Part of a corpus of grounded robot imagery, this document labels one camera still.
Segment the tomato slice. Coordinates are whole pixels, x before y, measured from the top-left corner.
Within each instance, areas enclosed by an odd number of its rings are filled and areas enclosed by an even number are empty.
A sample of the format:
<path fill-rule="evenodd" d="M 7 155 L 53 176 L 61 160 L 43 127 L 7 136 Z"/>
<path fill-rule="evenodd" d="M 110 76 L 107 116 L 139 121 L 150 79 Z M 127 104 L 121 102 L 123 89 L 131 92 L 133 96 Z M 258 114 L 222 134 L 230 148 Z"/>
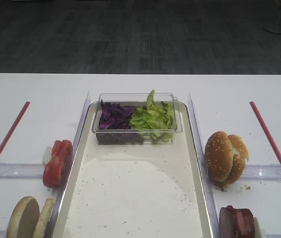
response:
<path fill-rule="evenodd" d="M 59 186 L 63 180 L 67 156 L 59 155 L 53 157 L 45 166 L 43 172 L 43 184 L 46 187 Z"/>
<path fill-rule="evenodd" d="M 72 143 L 69 140 L 56 140 L 52 148 L 52 158 L 59 158 L 62 163 L 66 163 L 72 152 Z"/>

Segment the plain bun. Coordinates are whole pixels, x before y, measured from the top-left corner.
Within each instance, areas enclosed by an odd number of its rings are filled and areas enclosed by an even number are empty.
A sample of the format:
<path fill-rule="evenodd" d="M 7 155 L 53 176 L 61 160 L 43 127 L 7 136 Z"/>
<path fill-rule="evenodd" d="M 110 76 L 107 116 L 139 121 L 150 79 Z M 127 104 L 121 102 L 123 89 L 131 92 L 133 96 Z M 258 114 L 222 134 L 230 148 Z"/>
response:
<path fill-rule="evenodd" d="M 33 196 L 26 196 L 16 204 L 6 231 L 7 238 L 31 238 L 39 219 L 39 204 Z"/>
<path fill-rule="evenodd" d="M 36 224 L 36 227 L 35 227 L 35 230 L 33 233 L 33 238 L 43 238 L 44 237 L 46 227 L 50 220 L 54 205 L 55 205 L 55 199 L 52 199 L 52 198 L 46 199 L 45 204 L 41 210 L 39 220 Z"/>

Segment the rear plain bun bottom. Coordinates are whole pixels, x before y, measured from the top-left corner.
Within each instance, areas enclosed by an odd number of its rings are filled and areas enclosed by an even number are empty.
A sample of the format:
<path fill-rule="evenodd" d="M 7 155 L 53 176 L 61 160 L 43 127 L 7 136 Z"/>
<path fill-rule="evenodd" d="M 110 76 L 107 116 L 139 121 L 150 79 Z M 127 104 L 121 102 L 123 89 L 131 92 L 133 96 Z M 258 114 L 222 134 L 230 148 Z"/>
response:
<path fill-rule="evenodd" d="M 33 233 L 33 238 L 43 238 L 44 237 L 46 227 L 50 220 L 54 205 L 55 205 L 55 199 L 52 199 L 52 198 L 46 199 L 45 204 L 41 210 L 39 220 L 36 224 L 36 227 L 35 227 L 35 230 Z"/>

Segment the clear pusher track right rear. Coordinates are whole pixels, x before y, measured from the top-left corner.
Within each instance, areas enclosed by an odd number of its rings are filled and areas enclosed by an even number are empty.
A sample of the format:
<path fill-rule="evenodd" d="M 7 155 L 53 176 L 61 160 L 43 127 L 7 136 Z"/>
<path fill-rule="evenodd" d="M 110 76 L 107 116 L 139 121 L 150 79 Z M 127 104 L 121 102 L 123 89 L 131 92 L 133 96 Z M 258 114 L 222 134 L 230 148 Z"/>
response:
<path fill-rule="evenodd" d="M 247 165 L 240 179 L 281 181 L 281 164 Z"/>

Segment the front sesame bun top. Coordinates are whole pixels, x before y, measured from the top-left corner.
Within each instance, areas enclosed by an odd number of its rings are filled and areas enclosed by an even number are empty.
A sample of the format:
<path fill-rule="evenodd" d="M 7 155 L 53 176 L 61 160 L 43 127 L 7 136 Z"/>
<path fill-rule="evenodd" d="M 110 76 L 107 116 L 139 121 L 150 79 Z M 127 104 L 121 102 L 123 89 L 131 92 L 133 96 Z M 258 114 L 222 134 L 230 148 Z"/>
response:
<path fill-rule="evenodd" d="M 218 131 L 209 137 L 205 156 L 209 176 L 217 182 L 225 181 L 233 166 L 232 143 L 225 132 Z"/>

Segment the green lettuce leaves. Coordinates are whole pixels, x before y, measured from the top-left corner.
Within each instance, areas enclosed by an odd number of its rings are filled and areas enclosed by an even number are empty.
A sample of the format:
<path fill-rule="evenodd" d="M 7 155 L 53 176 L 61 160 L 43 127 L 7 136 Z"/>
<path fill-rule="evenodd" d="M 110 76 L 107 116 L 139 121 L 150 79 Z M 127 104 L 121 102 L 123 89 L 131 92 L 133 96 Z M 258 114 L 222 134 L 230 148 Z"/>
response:
<path fill-rule="evenodd" d="M 145 107 L 135 107 L 130 120 L 131 129 L 134 130 L 152 130 L 149 133 L 140 133 L 142 136 L 150 137 L 153 143 L 163 141 L 169 142 L 173 133 L 154 132 L 154 130 L 168 130 L 173 128 L 173 109 L 169 103 L 160 102 L 157 106 L 154 102 L 155 90 L 147 96 Z"/>

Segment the rear sesame bun top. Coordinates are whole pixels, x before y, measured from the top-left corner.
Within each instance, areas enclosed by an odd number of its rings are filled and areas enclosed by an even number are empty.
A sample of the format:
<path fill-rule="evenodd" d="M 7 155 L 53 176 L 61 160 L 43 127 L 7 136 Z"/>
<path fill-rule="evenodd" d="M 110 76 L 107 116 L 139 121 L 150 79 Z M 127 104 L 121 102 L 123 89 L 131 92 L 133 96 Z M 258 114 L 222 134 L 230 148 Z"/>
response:
<path fill-rule="evenodd" d="M 231 134 L 228 136 L 228 139 L 232 144 L 233 164 L 230 174 L 226 179 L 226 183 L 233 184 L 243 174 L 246 166 L 246 161 L 249 160 L 249 153 L 241 137 Z"/>

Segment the brown meat patties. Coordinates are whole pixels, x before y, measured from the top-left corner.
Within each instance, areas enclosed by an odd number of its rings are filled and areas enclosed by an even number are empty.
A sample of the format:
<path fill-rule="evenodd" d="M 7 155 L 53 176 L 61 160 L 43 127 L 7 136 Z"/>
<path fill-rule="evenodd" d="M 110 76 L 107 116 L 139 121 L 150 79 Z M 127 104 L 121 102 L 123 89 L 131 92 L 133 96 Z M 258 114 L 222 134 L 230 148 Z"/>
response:
<path fill-rule="evenodd" d="M 223 238 L 255 238 L 254 217 L 247 208 L 221 207 L 219 225 Z"/>

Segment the clear divider rail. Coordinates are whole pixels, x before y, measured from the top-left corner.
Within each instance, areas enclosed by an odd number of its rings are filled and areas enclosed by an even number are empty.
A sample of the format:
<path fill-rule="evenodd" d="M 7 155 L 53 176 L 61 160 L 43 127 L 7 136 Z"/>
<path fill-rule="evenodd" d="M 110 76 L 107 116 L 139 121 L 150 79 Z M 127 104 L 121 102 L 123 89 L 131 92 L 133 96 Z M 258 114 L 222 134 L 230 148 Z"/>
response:
<path fill-rule="evenodd" d="M 70 180 L 70 174 L 71 174 L 71 171 L 72 171 L 72 168 L 73 168 L 74 159 L 75 159 L 78 144 L 79 144 L 79 141 L 80 141 L 80 138 L 81 138 L 82 130 L 84 128 L 84 124 L 85 124 L 86 115 L 87 115 L 89 105 L 90 105 L 90 93 L 87 92 L 86 97 L 85 97 L 85 101 L 84 101 L 84 104 L 83 104 L 83 108 L 82 108 L 82 111 L 81 111 L 81 115 L 80 115 L 80 118 L 79 118 L 78 126 L 77 126 L 77 129 L 76 129 L 76 133 L 75 133 L 75 136 L 74 136 L 74 139 L 73 139 L 73 142 L 72 142 L 72 151 L 71 151 L 71 153 L 69 155 L 69 158 L 67 159 L 67 162 L 66 162 L 65 179 L 64 179 L 64 181 L 61 185 L 61 188 L 58 191 L 57 198 L 56 198 L 56 204 L 53 208 L 52 216 L 51 216 L 51 219 L 50 219 L 50 222 L 49 222 L 49 225 L 51 225 L 51 226 L 56 224 L 57 219 L 58 219 L 58 217 L 60 215 L 60 212 L 61 212 L 62 204 L 63 204 L 63 202 L 65 200 L 65 197 L 66 197 L 66 189 L 68 187 L 68 183 L 69 183 L 69 180 Z"/>
<path fill-rule="evenodd" d="M 196 148 L 198 167 L 200 171 L 200 180 L 203 189 L 203 196 L 204 196 L 205 207 L 207 211 L 207 218 L 208 218 L 209 229 L 211 232 L 211 238 L 221 238 L 222 234 L 218 223 L 218 214 L 214 202 L 212 184 L 208 176 L 208 169 L 205 160 L 203 144 L 201 140 L 199 123 L 196 116 L 196 109 L 191 94 L 189 94 L 188 96 L 188 110 L 190 115 L 193 140 Z"/>

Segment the red strip right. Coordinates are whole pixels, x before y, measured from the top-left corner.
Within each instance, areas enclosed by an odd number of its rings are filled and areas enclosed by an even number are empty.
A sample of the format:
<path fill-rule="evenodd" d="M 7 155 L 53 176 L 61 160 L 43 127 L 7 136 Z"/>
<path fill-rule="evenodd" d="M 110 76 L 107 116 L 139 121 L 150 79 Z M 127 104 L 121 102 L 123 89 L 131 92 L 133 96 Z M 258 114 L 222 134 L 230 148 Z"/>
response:
<path fill-rule="evenodd" d="M 281 153 L 280 153 L 280 151 L 279 151 L 279 149 L 278 149 L 269 129 L 267 128 L 267 126 L 266 126 L 257 106 L 255 105 L 255 103 L 253 101 L 251 101 L 249 104 L 250 104 L 255 116 L 257 117 L 257 120 L 258 120 L 259 124 L 261 125 L 262 130 L 264 131 L 264 134 L 266 135 L 266 137 L 267 137 L 267 139 L 268 139 L 268 141 L 269 141 L 269 143 L 270 143 L 279 163 L 281 164 Z"/>

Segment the white pusher block right front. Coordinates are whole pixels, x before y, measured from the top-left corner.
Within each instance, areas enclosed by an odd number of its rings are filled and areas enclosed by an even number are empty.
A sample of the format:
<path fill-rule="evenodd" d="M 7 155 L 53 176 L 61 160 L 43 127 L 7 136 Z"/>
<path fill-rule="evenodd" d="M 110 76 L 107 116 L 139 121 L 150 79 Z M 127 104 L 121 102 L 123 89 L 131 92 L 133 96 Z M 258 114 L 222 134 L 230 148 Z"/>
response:
<path fill-rule="evenodd" d="M 266 238 L 264 229 L 261 229 L 257 217 L 254 217 L 255 238 Z"/>

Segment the red strip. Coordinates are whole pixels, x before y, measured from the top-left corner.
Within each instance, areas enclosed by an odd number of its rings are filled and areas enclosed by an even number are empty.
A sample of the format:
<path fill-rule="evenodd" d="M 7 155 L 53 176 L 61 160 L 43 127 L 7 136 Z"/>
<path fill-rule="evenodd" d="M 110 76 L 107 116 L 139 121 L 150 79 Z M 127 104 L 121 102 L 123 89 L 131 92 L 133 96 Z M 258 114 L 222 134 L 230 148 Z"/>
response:
<path fill-rule="evenodd" d="M 26 101 L 24 106 L 22 107 L 21 111 L 19 112 L 18 116 L 14 120 L 12 126 L 10 127 L 9 131 L 7 132 L 6 136 L 4 137 L 3 141 L 0 144 L 0 155 L 4 150 L 6 144 L 8 143 L 10 137 L 12 136 L 13 132 L 15 131 L 16 127 L 18 126 L 20 120 L 22 119 L 23 115 L 25 114 L 27 108 L 29 107 L 30 102 Z"/>
<path fill-rule="evenodd" d="M 269 129 L 267 128 L 267 126 L 266 126 L 257 106 L 255 105 L 255 103 L 253 101 L 251 101 L 249 104 L 250 104 L 255 116 L 257 117 L 257 120 L 258 120 L 259 124 L 261 125 L 262 130 L 264 131 L 264 134 L 266 135 L 266 137 L 267 137 L 267 139 L 268 139 L 268 141 L 269 141 L 269 143 L 270 143 L 279 163 L 281 164 L 281 153 L 280 153 L 280 151 L 279 151 L 279 149 L 278 149 Z"/>

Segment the rear tomato slice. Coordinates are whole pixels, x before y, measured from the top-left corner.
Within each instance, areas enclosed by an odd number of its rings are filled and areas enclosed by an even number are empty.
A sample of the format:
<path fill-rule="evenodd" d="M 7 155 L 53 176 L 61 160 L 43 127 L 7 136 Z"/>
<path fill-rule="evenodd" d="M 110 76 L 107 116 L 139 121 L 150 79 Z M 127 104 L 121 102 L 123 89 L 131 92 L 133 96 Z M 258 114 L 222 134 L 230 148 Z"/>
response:
<path fill-rule="evenodd" d="M 66 163 L 72 152 L 72 143 L 69 140 L 56 140 L 52 148 L 52 158 L 59 158 L 62 163 Z"/>

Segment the metal serving tray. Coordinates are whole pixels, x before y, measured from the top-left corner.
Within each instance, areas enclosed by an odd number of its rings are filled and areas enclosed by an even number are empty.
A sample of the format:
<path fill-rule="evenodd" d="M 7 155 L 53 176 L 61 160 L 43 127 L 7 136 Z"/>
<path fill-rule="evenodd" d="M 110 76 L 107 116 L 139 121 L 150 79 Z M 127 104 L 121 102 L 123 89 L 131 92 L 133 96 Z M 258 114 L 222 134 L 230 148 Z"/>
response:
<path fill-rule="evenodd" d="M 209 238 L 188 110 L 170 144 L 100 145 L 91 104 L 53 236 Z"/>

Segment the clear plastic container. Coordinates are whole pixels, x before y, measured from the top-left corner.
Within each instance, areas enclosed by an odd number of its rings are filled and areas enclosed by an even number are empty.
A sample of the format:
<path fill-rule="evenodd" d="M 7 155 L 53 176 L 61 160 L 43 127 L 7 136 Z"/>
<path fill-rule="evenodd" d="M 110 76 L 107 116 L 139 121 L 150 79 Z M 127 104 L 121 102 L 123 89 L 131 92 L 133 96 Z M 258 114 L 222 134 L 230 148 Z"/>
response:
<path fill-rule="evenodd" d="M 99 144 L 171 144 L 180 117 L 172 93 L 102 93 L 91 130 Z"/>

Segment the shredded purple cabbage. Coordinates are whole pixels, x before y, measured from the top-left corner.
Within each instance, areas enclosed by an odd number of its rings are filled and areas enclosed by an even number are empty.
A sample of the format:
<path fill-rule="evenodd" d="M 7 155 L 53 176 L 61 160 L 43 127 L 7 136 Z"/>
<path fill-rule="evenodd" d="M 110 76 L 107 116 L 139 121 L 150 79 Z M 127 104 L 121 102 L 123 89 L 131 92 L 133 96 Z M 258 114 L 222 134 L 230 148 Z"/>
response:
<path fill-rule="evenodd" d="M 121 106 L 117 103 L 104 103 L 101 100 L 102 114 L 99 129 L 131 129 L 133 106 Z"/>

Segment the front plain bun bottom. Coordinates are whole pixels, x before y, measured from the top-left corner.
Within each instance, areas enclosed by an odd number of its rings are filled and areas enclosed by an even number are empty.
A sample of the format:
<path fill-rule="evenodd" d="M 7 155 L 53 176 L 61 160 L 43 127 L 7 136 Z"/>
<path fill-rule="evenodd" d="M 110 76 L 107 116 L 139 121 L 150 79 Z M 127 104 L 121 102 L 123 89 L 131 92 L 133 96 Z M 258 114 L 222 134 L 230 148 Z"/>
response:
<path fill-rule="evenodd" d="M 33 196 L 26 196 L 16 204 L 6 231 L 7 238 L 31 238 L 39 219 L 39 204 Z"/>

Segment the clear divider rail right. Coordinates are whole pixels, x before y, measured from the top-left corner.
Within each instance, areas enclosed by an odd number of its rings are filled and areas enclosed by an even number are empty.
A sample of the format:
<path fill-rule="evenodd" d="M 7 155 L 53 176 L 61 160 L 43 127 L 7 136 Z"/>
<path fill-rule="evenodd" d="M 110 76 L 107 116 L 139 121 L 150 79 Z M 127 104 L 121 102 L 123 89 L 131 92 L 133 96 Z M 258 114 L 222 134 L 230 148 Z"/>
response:
<path fill-rule="evenodd" d="M 203 196 L 204 196 L 205 207 L 207 211 L 207 218 L 208 218 L 209 229 L 211 232 L 211 238 L 221 238 L 222 234 L 218 223 L 218 214 L 214 202 L 212 184 L 208 176 L 208 169 L 205 160 L 203 144 L 201 140 L 199 123 L 196 116 L 196 109 L 191 94 L 189 94 L 188 96 L 188 110 L 190 115 L 193 140 L 196 148 L 198 167 L 200 171 L 200 180 L 203 189 Z"/>

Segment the clear pusher track left rear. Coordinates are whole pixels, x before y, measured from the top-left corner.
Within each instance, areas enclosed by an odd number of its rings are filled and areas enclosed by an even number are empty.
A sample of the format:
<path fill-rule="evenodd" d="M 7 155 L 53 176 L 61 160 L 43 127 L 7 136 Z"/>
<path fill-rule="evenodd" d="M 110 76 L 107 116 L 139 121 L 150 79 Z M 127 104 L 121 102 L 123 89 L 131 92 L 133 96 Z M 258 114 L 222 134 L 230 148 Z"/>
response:
<path fill-rule="evenodd" d="M 0 179 L 41 179 L 42 164 L 18 164 L 0 162 Z"/>

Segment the front tomato slice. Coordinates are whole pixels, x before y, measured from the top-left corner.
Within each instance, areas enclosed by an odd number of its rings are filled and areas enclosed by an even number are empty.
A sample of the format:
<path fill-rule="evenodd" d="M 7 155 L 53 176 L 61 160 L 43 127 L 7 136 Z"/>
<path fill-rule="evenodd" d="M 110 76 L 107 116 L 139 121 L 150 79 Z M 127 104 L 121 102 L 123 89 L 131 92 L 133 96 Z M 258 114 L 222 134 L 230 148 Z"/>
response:
<path fill-rule="evenodd" d="M 46 187 L 59 186 L 63 180 L 67 156 L 59 155 L 53 157 L 45 166 L 43 172 L 43 184 Z"/>

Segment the clear pusher track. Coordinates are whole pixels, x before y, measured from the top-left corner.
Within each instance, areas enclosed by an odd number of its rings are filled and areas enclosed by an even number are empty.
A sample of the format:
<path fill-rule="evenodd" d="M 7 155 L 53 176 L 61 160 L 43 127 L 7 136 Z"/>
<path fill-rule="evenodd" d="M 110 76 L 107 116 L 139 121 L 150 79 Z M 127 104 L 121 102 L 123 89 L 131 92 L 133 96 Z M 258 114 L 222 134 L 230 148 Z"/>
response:
<path fill-rule="evenodd" d="M 42 164 L 18 164 L 0 162 L 0 179 L 41 179 Z"/>
<path fill-rule="evenodd" d="M 247 165 L 240 179 L 281 181 L 281 164 Z"/>

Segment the red strip left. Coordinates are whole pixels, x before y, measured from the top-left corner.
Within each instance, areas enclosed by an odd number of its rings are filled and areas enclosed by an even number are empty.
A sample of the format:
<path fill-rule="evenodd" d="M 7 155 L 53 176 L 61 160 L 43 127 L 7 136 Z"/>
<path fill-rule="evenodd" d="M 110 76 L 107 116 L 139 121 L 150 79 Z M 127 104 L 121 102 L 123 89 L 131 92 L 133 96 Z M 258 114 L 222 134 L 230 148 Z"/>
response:
<path fill-rule="evenodd" d="M 18 116 L 14 120 L 12 126 L 10 127 L 9 131 L 7 132 L 6 136 L 4 137 L 3 141 L 0 144 L 0 155 L 4 150 L 6 144 L 8 143 L 10 137 L 12 136 L 13 132 L 15 131 L 16 127 L 18 126 L 20 120 L 22 119 L 23 115 L 25 114 L 27 108 L 29 107 L 30 102 L 26 101 L 24 106 L 22 107 L 21 111 L 19 112 Z"/>

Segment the clear divider rail left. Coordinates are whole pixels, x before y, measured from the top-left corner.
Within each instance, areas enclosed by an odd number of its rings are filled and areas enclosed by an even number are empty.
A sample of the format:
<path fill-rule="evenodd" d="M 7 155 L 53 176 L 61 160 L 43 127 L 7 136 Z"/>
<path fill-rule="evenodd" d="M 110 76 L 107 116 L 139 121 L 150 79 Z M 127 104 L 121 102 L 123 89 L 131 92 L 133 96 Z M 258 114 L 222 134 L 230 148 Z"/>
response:
<path fill-rule="evenodd" d="M 67 162 L 66 162 L 65 179 L 64 179 L 64 181 L 61 185 L 61 188 L 58 191 L 57 198 L 56 198 L 56 204 L 53 208 L 52 216 L 51 216 L 51 219 L 50 219 L 50 222 L 49 222 L 49 225 L 51 225 L 51 226 L 56 224 L 57 219 L 58 219 L 58 217 L 60 215 L 60 212 L 61 212 L 62 204 L 63 204 L 63 202 L 65 200 L 65 197 L 66 197 L 66 189 L 68 187 L 68 183 L 69 183 L 69 180 L 70 180 L 70 174 L 71 174 L 71 171 L 72 171 L 72 168 L 73 168 L 74 159 L 75 159 L 78 144 L 79 144 L 79 141 L 80 141 L 80 138 L 81 138 L 82 130 L 84 128 L 84 124 L 85 124 L 86 115 L 87 115 L 89 105 L 90 105 L 90 93 L 87 92 L 86 97 L 85 97 L 85 101 L 84 101 L 84 104 L 83 104 L 83 108 L 82 108 L 82 111 L 81 111 L 81 115 L 80 115 L 80 118 L 79 118 L 78 126 L 77 126 L 77 129 L 76 129 L 76 133 L 75 133 L 75 136 L 74 136 L 74 139 L 73 139 L 73 142 L 72 142 L 72 151 L 71 151 L 71 153 L 69 155 L 69 158 L 67 159 Z"/>

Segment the sesame bun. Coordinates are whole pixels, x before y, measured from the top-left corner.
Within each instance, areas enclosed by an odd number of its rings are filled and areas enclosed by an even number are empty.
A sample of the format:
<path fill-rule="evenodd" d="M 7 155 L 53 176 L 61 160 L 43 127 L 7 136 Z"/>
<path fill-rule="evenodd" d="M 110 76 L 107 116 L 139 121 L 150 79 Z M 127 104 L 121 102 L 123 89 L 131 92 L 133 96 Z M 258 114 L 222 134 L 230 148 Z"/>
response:
<path fill-rule="evenodd" d="M 205 156 L 209 176 L 217 182 L 225 181 L 233 166 L 232 143 L 225 132 L 218 131 L 209 137 Z"/>
<path fill-rule="evenodd" d="M 232 144 L 233 164 L 230 174 L 226 179 L 226 183 L 233 184 L 243 174 L 246 166 L 246 161 L 249 160 L 249 153 L 241 137 L 231 134 L 228 136 L 228 139 Z"/>

